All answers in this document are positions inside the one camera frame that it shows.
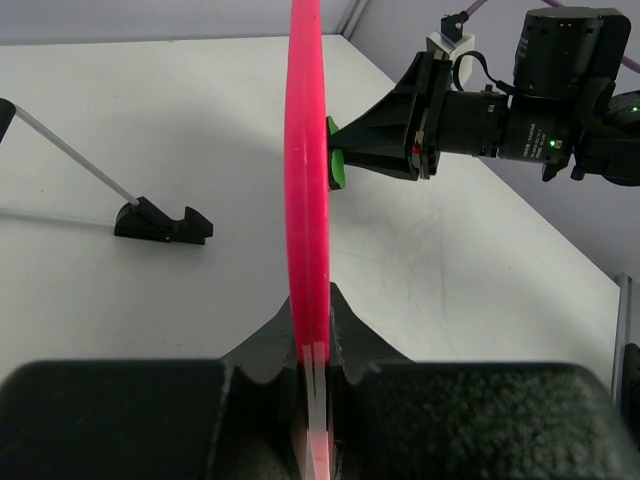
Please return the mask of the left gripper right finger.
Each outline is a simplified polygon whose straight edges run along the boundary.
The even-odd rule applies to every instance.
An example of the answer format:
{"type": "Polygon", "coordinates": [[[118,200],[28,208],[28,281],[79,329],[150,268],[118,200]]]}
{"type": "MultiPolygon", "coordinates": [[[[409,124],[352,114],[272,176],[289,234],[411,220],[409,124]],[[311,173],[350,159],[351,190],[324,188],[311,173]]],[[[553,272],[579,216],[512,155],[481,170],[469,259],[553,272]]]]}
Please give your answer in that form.
{"type": "Polygon", "coordinates": [[[415,362],[331,290],[336,479],[635,479],[599,380],[549,362],[415,362]]]}

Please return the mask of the green whiteboard eraser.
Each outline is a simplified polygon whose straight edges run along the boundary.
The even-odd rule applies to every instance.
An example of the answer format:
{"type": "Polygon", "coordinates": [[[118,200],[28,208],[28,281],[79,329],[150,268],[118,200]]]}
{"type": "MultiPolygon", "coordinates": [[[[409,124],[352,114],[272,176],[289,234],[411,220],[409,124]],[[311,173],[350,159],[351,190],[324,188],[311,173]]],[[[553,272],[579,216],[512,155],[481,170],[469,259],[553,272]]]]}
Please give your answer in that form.
{"type": "Polygon", "coordinates": [[[331,116],[326,118],[326,124],[329,190],[342,190],[346,186],[344,156],[341,150],[331,146],[332,136],[339,131],[339,127],[331,116]]]}

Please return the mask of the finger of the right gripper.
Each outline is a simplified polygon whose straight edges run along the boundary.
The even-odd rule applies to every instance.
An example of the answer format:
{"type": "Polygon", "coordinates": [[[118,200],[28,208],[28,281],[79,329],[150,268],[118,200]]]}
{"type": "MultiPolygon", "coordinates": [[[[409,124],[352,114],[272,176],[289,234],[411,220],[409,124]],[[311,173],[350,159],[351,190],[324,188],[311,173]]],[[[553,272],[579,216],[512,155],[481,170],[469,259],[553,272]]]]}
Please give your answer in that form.
{"type": "Polygon", "coordinates": [[[395,87],[343,128],[331,133],[328,147],[348,166],[392,178],[416,178],[412,148],[425,109],[425,54],[419,52],[395,87]]]}

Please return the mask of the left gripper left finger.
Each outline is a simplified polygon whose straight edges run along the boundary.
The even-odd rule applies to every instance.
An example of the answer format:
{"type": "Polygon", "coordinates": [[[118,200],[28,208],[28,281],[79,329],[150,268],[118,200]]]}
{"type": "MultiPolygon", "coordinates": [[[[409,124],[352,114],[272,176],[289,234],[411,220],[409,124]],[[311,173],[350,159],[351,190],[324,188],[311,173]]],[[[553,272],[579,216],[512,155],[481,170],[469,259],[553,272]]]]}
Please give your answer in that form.
{"type": "Polygon", "coordinates": [[[5,479],[299,479],[291,312],[219,359],[34,361],[1,385],[5,479]]]}

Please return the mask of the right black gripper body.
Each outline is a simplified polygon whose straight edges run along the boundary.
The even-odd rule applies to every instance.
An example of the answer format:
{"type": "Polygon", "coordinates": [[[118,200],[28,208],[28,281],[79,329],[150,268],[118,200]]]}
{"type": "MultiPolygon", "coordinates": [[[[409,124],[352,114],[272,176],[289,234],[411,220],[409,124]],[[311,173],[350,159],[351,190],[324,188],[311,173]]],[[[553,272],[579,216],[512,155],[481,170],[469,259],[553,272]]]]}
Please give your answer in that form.
{"type": "Polygon", "coordinates": [[[509,97],[490,85],[480,92],[452,90],[459,63],[440,53],[421,52],[416,60],[408,153],[418,176],[434,176],[443,153],[497,156],[506,131],[509,97]]]}

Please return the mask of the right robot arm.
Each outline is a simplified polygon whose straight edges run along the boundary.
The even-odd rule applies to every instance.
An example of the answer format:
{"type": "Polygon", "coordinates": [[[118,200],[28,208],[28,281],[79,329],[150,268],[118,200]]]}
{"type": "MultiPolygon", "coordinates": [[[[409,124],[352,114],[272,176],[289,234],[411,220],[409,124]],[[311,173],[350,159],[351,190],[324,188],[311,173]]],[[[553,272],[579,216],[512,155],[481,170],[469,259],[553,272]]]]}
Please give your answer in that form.
{"type": "Polygon", "coordinates": [[[548,2],[526,14],[513,79],[463,87],[467,57],[457,44],[467,12],[441,21],[444,46],[429,45],[379,102],[344,127],[329,122],[328,183],[348,166],[417,181],[435,175],[444,153],[537,163],[544,181],[569,169],[639,183],[639,95],[615,80],[631,24],[613,8],[548,2]]]}

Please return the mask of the pink framed whiteboard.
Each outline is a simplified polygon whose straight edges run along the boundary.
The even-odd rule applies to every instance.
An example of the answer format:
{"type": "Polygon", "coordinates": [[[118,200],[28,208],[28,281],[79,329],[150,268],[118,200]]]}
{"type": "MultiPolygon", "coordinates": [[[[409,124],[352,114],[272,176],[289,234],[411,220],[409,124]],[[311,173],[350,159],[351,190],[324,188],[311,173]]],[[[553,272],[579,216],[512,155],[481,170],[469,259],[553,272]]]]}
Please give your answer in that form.
{"type": "Polygon", "coordinates": [[[284,187],[290,306],[298,361],[304,371],[314,475],[328,479],[328,157],[321,9],[317,1],[295,1],[291,8],[284,187]]]}

